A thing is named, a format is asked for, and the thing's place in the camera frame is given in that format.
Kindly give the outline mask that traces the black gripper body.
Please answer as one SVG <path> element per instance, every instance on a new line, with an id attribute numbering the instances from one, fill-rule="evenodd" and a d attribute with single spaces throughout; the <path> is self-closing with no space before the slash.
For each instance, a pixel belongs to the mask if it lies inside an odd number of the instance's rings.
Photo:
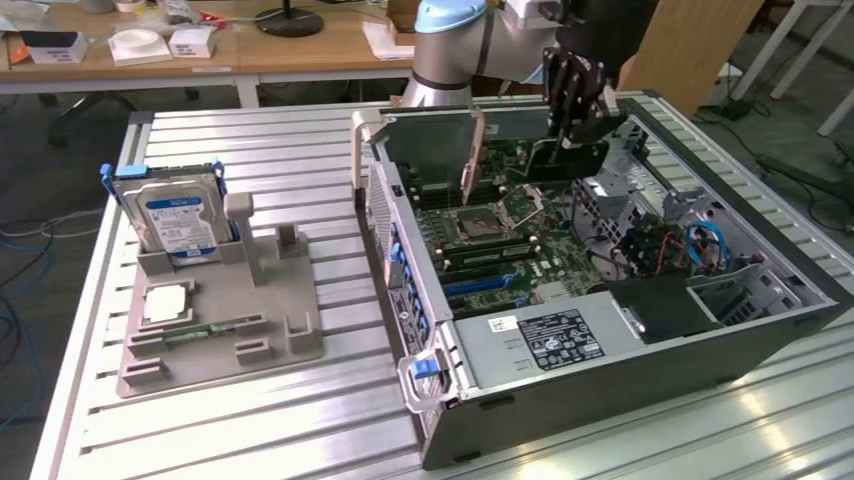
<path id="1" fill-rule="evenodd" d="M 652 0 L 562 1 L 557 42 L 606 68 L 621 68 L 637 54 L 653 18 Z"/>

